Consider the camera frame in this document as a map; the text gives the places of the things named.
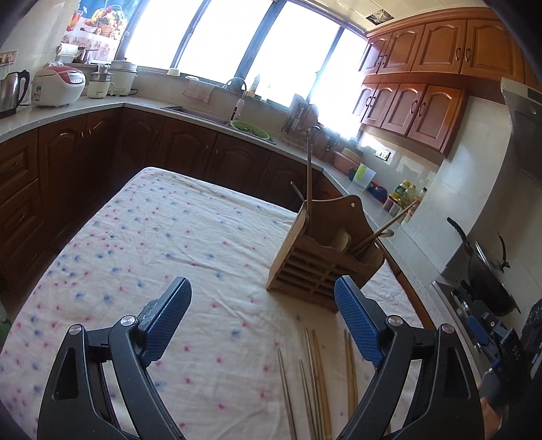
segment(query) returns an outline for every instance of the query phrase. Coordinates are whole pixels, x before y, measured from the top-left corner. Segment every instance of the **faucet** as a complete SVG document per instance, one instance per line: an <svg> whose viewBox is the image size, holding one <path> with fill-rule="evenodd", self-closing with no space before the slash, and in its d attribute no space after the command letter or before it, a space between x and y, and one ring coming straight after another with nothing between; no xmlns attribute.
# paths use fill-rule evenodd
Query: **faucet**
<svg viewBox="0 0 542 440"><path fill-rule="evenodd" d="M227 88L230 84L233 83L234 80L240 80L240 81L243 82L244 91L243 91L243 94L241 95L241 98L239 99L239 101L237 101L237 104L235 105L233 113L231 114L231 119L230 119L231 121L233 121L236 118L238 118L239 116L241 116L241 110L243 110L243 106L244 106L244 97L247 95L247 91L248 91L246 81L244 79L242 79L242 78L239 78L238 76L234 76L233 78L226 81L225 84L222 86L222 88L223 89Z"/></svg>

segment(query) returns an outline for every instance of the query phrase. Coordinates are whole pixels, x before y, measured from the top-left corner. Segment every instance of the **poster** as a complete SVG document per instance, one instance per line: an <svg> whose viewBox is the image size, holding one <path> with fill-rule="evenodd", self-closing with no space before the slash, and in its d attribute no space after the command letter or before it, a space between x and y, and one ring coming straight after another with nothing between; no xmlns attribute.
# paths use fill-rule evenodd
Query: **poster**
<svg viewBox="0 0 542 440"><path fill-rule="evenodd" d="M112 61L141 0L81 0L62 43L95 49L92 60Z"/></svg>

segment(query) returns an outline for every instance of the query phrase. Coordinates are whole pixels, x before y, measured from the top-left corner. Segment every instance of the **window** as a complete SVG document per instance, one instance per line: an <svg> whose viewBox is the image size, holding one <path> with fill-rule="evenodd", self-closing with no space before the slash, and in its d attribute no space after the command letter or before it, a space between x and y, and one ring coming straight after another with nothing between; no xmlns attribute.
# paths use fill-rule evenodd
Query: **window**
<svg viewBox="0 0 542 440"><path fill-rule="evenodd" d="M271 3L271 0L212 0L177 68L209 80L222 83L229 80Z"/></svg>
<svg viewBox="0 0 542 440"><path fill-rule="evenodd" d="M294 94L306 98L322 67L339 25L295 3L286 3L247 75L250 87L260 75L257 93L289 107Z"/></svg>
<svg viewBox="0 0 542 440"><path fill-rule="evenodd" d="M359 116L352 111L363 82L358 69L366 46L366 40L345 30L311 97L320 111L318 121L345 137L359 130Z"/></svg>
<svg viewBox="0 0 542 440"><path fill-rule="evenodd" d="M202 0L150 0L133 31L126 57L140 66L169 69Z"/></svg>

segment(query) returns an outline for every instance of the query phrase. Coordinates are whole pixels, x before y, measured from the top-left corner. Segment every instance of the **range hood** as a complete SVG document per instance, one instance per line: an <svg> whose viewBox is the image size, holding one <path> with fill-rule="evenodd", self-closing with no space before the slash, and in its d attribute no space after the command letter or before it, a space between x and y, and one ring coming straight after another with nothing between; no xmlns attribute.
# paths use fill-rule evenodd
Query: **range hood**
<svg viewBox="0 0 542 440"><path fill-rule="evenodd" d="M501 91L512 119L519 167L542 184L542 93L506 78Z"/></svg>

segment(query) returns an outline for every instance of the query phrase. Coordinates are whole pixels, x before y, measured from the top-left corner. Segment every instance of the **ceiling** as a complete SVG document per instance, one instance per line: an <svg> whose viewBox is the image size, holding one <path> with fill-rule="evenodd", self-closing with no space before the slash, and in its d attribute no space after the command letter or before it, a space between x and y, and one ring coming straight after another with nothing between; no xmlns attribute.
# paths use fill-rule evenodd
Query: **ceiling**
<svg viewBox="0 0 542 440"><path fill-rule="evenodd" d="M422 12L465 6L486 6L483 0L306 0L335 17L369 31L377 27L367 17L384 9L394 19Z"/></svg>

